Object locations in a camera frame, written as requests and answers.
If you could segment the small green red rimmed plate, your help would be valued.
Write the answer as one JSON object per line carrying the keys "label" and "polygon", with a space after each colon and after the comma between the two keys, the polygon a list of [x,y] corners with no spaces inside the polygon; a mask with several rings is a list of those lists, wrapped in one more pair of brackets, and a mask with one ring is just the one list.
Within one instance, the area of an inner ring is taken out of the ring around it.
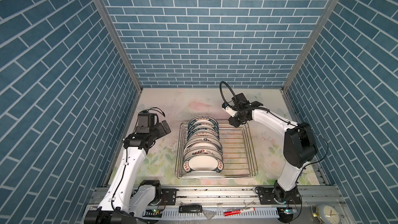
{"label": "small green red rimmed plate", "polygon": [[205,171],[205,172],[217,172],[220,173],[224,169],[224,163],[222,160],[209,155],[197,155],[187,158],[182,168],[186,173],[193,171]]}

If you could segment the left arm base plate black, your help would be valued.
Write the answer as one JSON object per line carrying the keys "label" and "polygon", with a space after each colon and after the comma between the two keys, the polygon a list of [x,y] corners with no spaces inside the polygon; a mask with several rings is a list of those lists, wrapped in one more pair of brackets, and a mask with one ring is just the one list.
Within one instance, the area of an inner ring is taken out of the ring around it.
{"label": "left arm base plate black", "polygon": [[175,205],[177,198],[176,188],[162,188],[159,200],[155,201],[155,205],[171,206]]}

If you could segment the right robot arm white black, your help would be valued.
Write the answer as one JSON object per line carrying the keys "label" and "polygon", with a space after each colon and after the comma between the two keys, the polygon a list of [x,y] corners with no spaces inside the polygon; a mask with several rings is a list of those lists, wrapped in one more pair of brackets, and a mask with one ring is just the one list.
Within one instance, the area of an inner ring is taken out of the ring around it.
{"label": "right robot arm white black", "polygon": [[304,168],[310,165],[318,153],[314,133],[309,124],[297,123],[272,113],[269,109],[249,103],[239,110],[236,106],[222,104],[230,115],[229,124],[234,127],[255,121],[282,136],[283,156],[286,160],[282,173],[274,183],[273,197],[278,203],[290,201],[297,194],[297,182]]}

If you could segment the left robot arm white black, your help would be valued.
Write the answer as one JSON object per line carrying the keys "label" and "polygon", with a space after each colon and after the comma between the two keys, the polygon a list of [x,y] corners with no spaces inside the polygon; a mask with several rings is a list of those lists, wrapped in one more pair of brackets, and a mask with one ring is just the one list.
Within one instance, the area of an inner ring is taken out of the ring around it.
{"label": "left robot arm white black", "polygon": [[147,133],[132,133],[124,139],[123,158],[115,178],[96,210],[86,213],[85,224],[136,224],[154,200],[161,199],[159,180],[144,180],[132,195],[138,171],[154,142],[171,133],[164,120]]}

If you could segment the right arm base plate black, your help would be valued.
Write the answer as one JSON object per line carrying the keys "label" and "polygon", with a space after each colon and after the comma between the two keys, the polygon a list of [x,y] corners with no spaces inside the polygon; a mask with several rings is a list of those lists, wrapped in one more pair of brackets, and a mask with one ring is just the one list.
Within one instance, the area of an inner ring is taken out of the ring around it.
{"label": "right arm base plate black", "polygon": [[258,195],[261,205],[302,203],[300,192],[297,187],[290,191],[284,191],[278,187],[256,187],[254,191]]}

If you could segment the metal wire dish rack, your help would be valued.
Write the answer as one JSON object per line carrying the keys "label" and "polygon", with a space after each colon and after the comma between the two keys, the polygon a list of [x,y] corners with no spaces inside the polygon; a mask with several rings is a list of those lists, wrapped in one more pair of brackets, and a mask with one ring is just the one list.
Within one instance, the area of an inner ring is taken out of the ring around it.
{"label": "metal wire dish rack", "polygon": [[257,175],[258,167],[249,125],[235,128],[227,120],[219,120],[220,142],[223,148],[224,168],[217,172],[190,172],[183,169],[183,150],[188,136],[188,122],[180,125],[175,175],[189,178],[251,178]]}

